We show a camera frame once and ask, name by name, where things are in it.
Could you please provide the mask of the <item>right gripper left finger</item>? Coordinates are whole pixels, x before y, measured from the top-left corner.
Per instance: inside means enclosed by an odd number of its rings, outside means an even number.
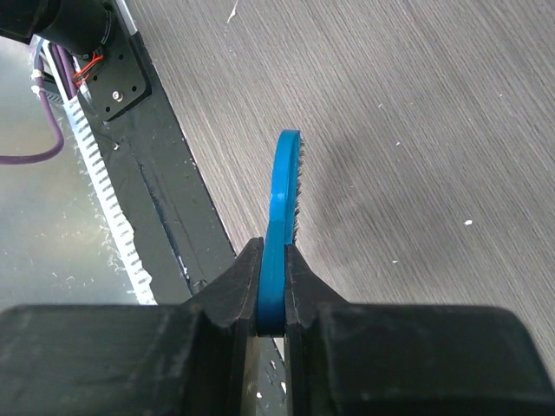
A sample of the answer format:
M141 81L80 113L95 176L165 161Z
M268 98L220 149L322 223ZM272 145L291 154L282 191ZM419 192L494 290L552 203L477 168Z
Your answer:
M180 305L5 310L2 414L253 415L263 247Z

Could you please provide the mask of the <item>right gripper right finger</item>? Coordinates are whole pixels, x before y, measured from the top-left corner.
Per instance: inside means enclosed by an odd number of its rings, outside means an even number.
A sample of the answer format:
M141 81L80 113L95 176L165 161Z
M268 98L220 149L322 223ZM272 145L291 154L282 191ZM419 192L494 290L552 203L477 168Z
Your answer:
M286 250L291 415L551 415L523 322L492 306L347 302Z

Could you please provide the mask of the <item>blue hand brush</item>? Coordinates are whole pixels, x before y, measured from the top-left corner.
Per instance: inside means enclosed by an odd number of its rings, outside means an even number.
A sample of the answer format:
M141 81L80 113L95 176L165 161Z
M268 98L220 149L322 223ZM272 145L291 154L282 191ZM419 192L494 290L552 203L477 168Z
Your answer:
M295 243L303 140L298 130L283 130L271 173L268 226L258 281L257 332L281 336L285 327L285 252Z

